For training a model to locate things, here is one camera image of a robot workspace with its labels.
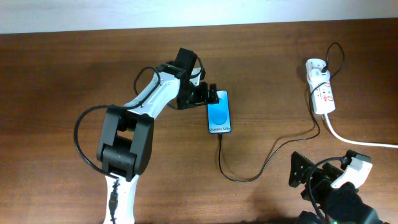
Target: power socket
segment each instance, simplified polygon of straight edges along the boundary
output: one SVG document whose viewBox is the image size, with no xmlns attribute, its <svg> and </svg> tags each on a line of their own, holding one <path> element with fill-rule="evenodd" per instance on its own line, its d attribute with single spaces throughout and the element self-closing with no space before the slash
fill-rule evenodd
<svg viewBox="0 0 398 224">
<path fill-rule="evenodd" d="M 305 68 L 307 69 L 307 81 L 310 84 L 310 91 L 312 92 L 319 84 L 324 83 L 318 87 L 312 95 L 313 111 L 316 114 L 327 114 L 336 109 L 335 100 L 331 92 L 330 86 L 330 72 L 327 70 L 322 73 L 326 62 L 322 59 L 312 58 L 307 60 Z"/>
</svg>

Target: black cable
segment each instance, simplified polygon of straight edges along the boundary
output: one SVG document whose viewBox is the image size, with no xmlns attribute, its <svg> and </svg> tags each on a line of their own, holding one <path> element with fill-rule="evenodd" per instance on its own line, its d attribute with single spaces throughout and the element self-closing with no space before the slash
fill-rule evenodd
<svg viewBox="0 0 398 224">
<path fill-rule="evenodd" d="M 322 165 L 322 164 L 324 164 L 324 163 L 330 162 L 330 161 L 340 161 L 340 162 L 341 162 L 342 159 L 343 159 L 342 157 L 332 157 L 332 158 L 324 159 L 324 160 L 322 160 L 322 161 L 316 163 L 316 164 L 314 165 L 314 167 L 312 167 L 312 170 L 310 171 L 310 173 L 309 173 L 309 175 L 308 175 L 308 178 L 307 178 L 307 192 L 308 192 L 308 196 L 310 197 L 311 204 L 312 204 L 312 206 L 314 207 L 314 209 L 315 209 L 315 211 L 316 211 L 318 217 L 319 217 L 322 221 L 325 220 L 325 217 L 323 216 L 321 210 L 320 210 L 319 207 L 317 206 L 317 203 L 316 203 L 316 201 L 315 201 L 315 199 L 314 199 L 314 197 L 313 197 L 313 195 L 312 195 L 312 190 L 311 190 L 311 177 L 312 177 L 313 173 L 315 172 L 315 170 L 317 169 L 318 166 L 320 166 L 320 165 Z"/>
<path fill-rule="evenodd" d="M 261 167 L 261 170 L 260 170 L 260 172 L 259 172 L 257 175 L 255 175 L 254 177 L 252 177 L 252 178 L 250 178 L 250 179 L 248 179 L 248 180 L 236 180 L 236 179 L 232 179 L 232 178 L 228 177 L 228 176 L 223 172 L 223 169 L 221 168 L 221 156 L 220 156 L 220 155 L 221 155 L 221 143 L 222 143 L 222 140 L 223 140 L 223 136 L 222 136 L 222 134 L 218 134 L 218 140 L 219 140 L 219 145 L 220 145 L 220 148 L 219 148 L 219 150 L 218 150 L 218 167 L 220 168 L 221 174 L 223 174 L 225 178 L 227 178 L 228 180 L 233 181 L 233 182 L 237 182 L 237 183 L 248 183 L 248 182 L 252 182 L 252 181 L 254 181 L 254 180 L 257 180 L 257 179 L 261 176 L 261 174 L 264 172 L 264 170 L 266 169 L 266 167 L 267 167 L 268 164 L 270 163 L 271 159 L 272 159 L 272 158 L 277 154 L 277 152 L 278 152 L 282 147 L 284 147 L 286 144 L 291 143 L 291 142 L 306 141 L 306 140 L 310 140 L 310 139 L 313 139 L 313 138 L 317 137 L 317 136 L 320 134 L 321 129 L 320 129 L 319 124 L 318 124 L 318 122 L 316 121 L 316 119 L 315 119 L 313 113 L 312 113 L 312 95 L 313 95 L 313 93 L 315 92 L 315 90 L 316 90 L 317 88 L 319 88 L 320 86 L 322 86 L 322 85 L 325 84 L 325 83 L 326 83 L 326 82 L 323 82 L 323 83 L 319 84 L 316 88 L 314 88 L 314 89 L 312 90 L 311 95 L 310 95 L 310 114 L 311 114 L 312 121 L 315 122 L 315 124 L 316 124 L 316 126 L 317 126 L 317 128 L 318 128 L 318 132 L 317 132 L 315 135 L 313 135 L 313 136 L 311 136 L 311 137 L 308 137 L 308 138 L 303 138 L 303 139 L 293 139 L 293 140 L 289 140 L 289 141 L 287 141 L 287 142 L 281 144 L 281 145 L 275 150 L 275 152 L 271 154 L 271 156 L 268 158 L 268 160 L 266 160 L 266 162 L 265 162 L 264 165 Z"/>
<path fill-rule="evenodd" d="M 118 187 L 119 187 L 119 180 L 116 180 L 113 183 L 113 191 L 111 192 L 111 195 L 109 197 L 109 212 L 111 214 L 111 222 L 113 224 L 116 224 L 116 218 L 114 217 L 114 213 L 116 211 L 116 208 L 118 207 Z"/>
<path fill-rule="evenodd" d="M 337 73 L 339 73 L 339 72 L 341 71 L 341 69 L 343 68 L 343 65 L 344 65 L 344 61 L 345 61 L 345 54 L 344 54 L 343 48 L 341 47 L 341 45 L 340 45 L 339 43 L 334 42 L 334 43 L 332 43 L 332 44 L 328 47 L 328 50 L 326 51 L 326 66 L 325 66 L 323 69 L 325 69 L 325 68 L 326 68 L 326 70 L 328 69 L 328 64 L 329 64 L 329 50 L 330 50 L 330 48 L 331 48 L 333 45 L 337 45 L 337 46 L 340 48 L 341 54 L 343 55 L 343 59 L 342 59 L 342 61 L 341 61 L 341 64 L 340 64 L 339 69 L 330 77 L 329 81 L 330 81 Z M 315 119 L 315 117 L 314 117 L 314 115 L 313 115 L 313 112 L 312 112 L 312 111 L 313 111 L 313 109 L 312 109 L 312 106 L 313 106 L 313 105 L 312 105 L 312 95 L 313 95 L 313 93 L 315 92 L 315 90 L 316 90 L 317 88 L 319 88 L 320 86 L 322 86 L 322 85 L 325 84 L 325 83 L 326 83 L 326 82 L 323 82 L 323 83 L 319 84 L 316 88 L 314 88 L 314 89 L 311 91 L 310 99 L 309 99 L 309 103 L 310 103 L 310 115 L 311 115 L 312 121 L 315 122 L 315 124 L 316 124 L 316 126 L 317 126 L 317 128 L 318 128 L 318 132 L 317 132 L 314 136 L 311 136 L 311 137 L 309 137 L 309 138 L 304 138 L 304 139 L 293 139 L 293 140 L 289 140 L 289 141 L 287 141 L 287 142 L 281 144 L 281 145 L 275 150 L 275 152 L 273 152 L 273 153 L 271 154 L 271 156 L 268 158 L 268 160 L 265 161 L 264 165 L 261 167 L 260 172 L 259 172 L 257 175 L 255 175 L 254 177 L 252 177 L 252 178 L 250 178 L 250 179 L 248 179 L 248 180 L 236 180 L 236 179 L 232 179 L 232 178 L 228 177 L 228 176 L 223 172 L 223 170 L 222 170 L 222 168 L 221 168 L 221 157 L 220 157 L 220 154 L 221 154 L 222 135 L 219 134 L 218 139 L 219 139 L 220 148 L 219 148 L 219 151 L 218 151 L 218 167 L 220 168 L 220 172 L 224 175 L 224 177 L 227 178 L 227 179 L 230 180 L 230 181 L 238 182 L 238 183 L 239 183 L 239 182 L 244 182 L 244 183 L 252 182 L 252 181 L 258 179 L 258 178 L 261 176 L 261 174 L 264 172 L 265 168 L 268 166 L 268 164 L 269 164 L 269 162 L 271 161 L 271 159 L 276 155 L 276 153 L 277 153 L 284 145 L 286 145 L 286 144 L 288 144 L 288 143 L 291 143 L 291 142 L 306 141 L 306 140 L 310 140 L 310 139 L 313 139 L 313 138 L 317 137 L 317 136 L 320 134 L 321 129 L 320 129 L 319 124 L 318 124 L 318 122 L 316 121 L 316 119 Z"/>
<path fill-rule="evenodd" d="M 201 74 L 201 72 L 205 69 L 205 68 L 203 67 L 203 64 L 201 63 L 200 58 L 198 58 L 198 61 L 199 61 L 199 65 L 200 65 L 200 70 L 199 70 L 199 72 L 198 72 L 197 74 L 191 75 L 191 76 L 189 77 L 189 79 L 191 79 L 191 78 L 196 78 L 196 77 L 199 76 L 199 75 Z"/>
<path fill-rule="evenodd" d="M 323 69 L 322 69 L 321 72 L 323 73 L 323 72 L 326 72 L 327 70 L 329 70 L 329 50 L 330 50 L 330 48 L 331 48 L 333 45 L 337 45 L 337 46 L 340 48 L 341 54 L 343 55 L 343 59 L 341 60 L 340 68 L 330 77 L 330 80 L 331 80 L 338 72 L 340 72 L 340 70 L 343 68 L 344 61 L 345 61 L 345 54 L 344 54 L 344 50 L 343 50 L 342 46 L 341 46 L 339 43 L 334 42 L 334 43 L 332 43 L 332 44 L 328 47 L 328 50 L 326 51 L 326 65 L 323 67 Z"/>
<path fill-rule="evenodd" d="M 116 179 L 116 180 L 118 180 L 119 178 L 116 177 L 115 175 L 110 174 L 109 172 L 106 172 L 106 171 L 100 169 L 99 167 L 97 167 L 96 165 L 94 165 L 94 164 L 85 156 L 85 154 L 83 153 L 83 151 L 82 151 L 81 148 L 80 148 L 79 141 L 78 141 L 78 130 L 79 130 L 79 125 L 80 125 L 82 119 L 83 119 L 88 113 L 90 113 L 90 112 L 92 112 L 92 111 L 94 111 L 94 110 L 98 110 L 98 109 L 131 110 L 131 109 L 134 109 L 134 108 L 137 108 L 137 107 L 141 106 L 141 105 L 148 99 L 148 97 L 150 97 L 150 95 L 155 91 L 155 89 L 160 85 L 160 74 L 159 74 L 159 72 L 156 70 L 156 68 L 154 68 L 154 67 L 145 67 L 145 68 L 143 68 L 143 69 L 138 73 L 137 77 L 139 77 L 139 76 L 140 76 L 145 70 L 147 70 L 147 69 L 152 69 L 153 71 L 155 71 L 155 73 L 156 73 L 156 75 L 157 75 L 157 78 L 158 78 L 158 81 L 157 81 L 155 87 L 153 87 L 153 89 L 151 89 L 151 91 L 148 93 L 148 95 L 145 96 L 140 102 L 138 102 L 138 104 L 136 104 L 136 105 L 134 105 L 134 106 L 126 106 L 126 107 L 123 107 L 123 106 L 116 106 L 116 105 L 99 105 L 99 106 L 93 106 L 93 107 L 91 107 L 91 108 L 88 108 L 88 109 L 85 110 L 84 112 L 82 112 L 82 114 L 81 114 L 81 115 L 79 116 L 79 118 L 77 119 L 77 121 L 76 121 L 76 123 L 75 123 L 75 128 L 74 128 L 74 130 L 73 130 L 73 140 L 74 140 L 74 142 L 75 142 L 75 146 L 76 146 L 77 152 L 79 153 L 79 155 L 81 156 L 81 158 L 83 158 L 83 160 L 84 160 L 91 168 L 93 168 L 94 170 L 96 170 L 96 171 L 98 171 L 99 173 L 104 174 L 104 175 L 106 175 L 106 176 L 108 176 L 108 177 L 112 177 L 112 178 L 114 178 L 114 179 Z"/>
</svg>

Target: cable connector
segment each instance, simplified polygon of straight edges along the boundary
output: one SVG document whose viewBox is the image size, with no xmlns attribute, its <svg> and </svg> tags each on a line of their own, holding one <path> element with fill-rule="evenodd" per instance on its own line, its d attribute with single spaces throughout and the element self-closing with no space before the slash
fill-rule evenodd
<svg viewBox="0 0 398 224">
<path fill-rule="evenodd" d="M 329 65 L 328 62 L 326 62 L 326 65 L 323 67 L 323 69 L 321 70 L 322 73 L 325 73 L 329 70 Z"/>
<path fill-rule="evenodd" d="M 119 186 L 119 180 L 116 180 L 115 183 L 113 184 L 113 191 L 111 192 L 111 196 L 109 198 L 109 211 L 111 213 L 111 222 L 116 223 L 116 218 L 114 217 L 114 213 L 116 211 L 116 208 L 118 207 L 118 186 Z"/>
</svg>

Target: phone screen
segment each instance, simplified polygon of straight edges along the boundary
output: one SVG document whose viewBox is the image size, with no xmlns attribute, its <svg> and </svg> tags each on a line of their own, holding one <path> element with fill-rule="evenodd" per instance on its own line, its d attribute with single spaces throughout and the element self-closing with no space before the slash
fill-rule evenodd
<svg viewBox="0 0 398 224">
<path fill-rule="evenodd" d="M 229 119 L 228 92 L 226 90 L 217 91 L 220 102 L 207 105 L 207 116 L 210 134 L 230 133 L 231 120 Z"/>
</svg>

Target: white cable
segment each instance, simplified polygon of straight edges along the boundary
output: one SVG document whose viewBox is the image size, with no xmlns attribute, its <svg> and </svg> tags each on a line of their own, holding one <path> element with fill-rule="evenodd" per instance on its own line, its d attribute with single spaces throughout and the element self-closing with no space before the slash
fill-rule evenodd
<svg viewBox="0 0 398 224">
<path fill-rule="evenodd" d="M 357 142 L 357 141 L 351 141 L 351 140 L 345 139 L 345 138 L 339 136 L 339 135 L 335 132 L 335 130 L 333 130 L 333 128 L 331 127 L 331 124 L 330 124 L 330 120 L 329 120 L 328 114 L 324 114 L 323 117 L 324 117 L 324 119 L 325 119 L 325 121 L 326 121 L 326 123 L 327 123 L 327 125 L 328 125 L 328 128 L 329 128 L 330 132 L 331 132 L 336 138 L 342 140 L 343 142 L 347 142 L 347 143 L 351 143 L 351 144 L 357 144 L 357 145 L 361 145 L 361 146 L 376 146 L 376 147 L 391 147 L 391 148 L 398 148 L 398 145 L 381 144 L 381 143 L 370 143 L 370 142 Z"/>
</svg>

